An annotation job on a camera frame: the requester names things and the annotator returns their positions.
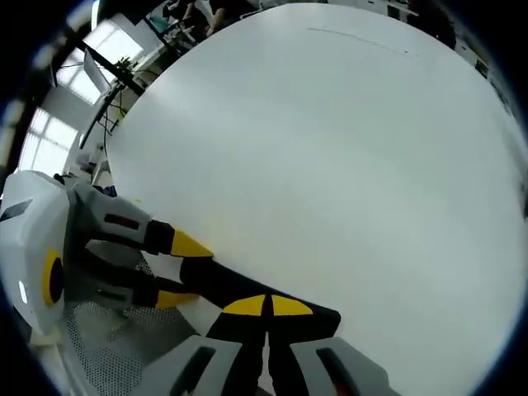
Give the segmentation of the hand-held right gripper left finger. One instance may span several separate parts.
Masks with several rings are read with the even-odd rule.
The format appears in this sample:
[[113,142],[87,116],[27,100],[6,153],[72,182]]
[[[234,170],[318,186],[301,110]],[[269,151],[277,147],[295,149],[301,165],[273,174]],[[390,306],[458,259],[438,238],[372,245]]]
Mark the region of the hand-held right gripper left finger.
[[206,336],[191,336],[149,365],[137,395],[255,395],[262,373],[265,295],[223,308]]

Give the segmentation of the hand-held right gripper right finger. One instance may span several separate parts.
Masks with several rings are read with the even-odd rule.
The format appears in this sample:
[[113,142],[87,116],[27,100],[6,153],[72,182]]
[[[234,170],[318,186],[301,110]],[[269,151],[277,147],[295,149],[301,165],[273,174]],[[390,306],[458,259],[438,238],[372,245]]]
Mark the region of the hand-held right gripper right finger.
[[334,309],[271,296],[268,369],[277,395],[396,395],[387,371],[337,335]]

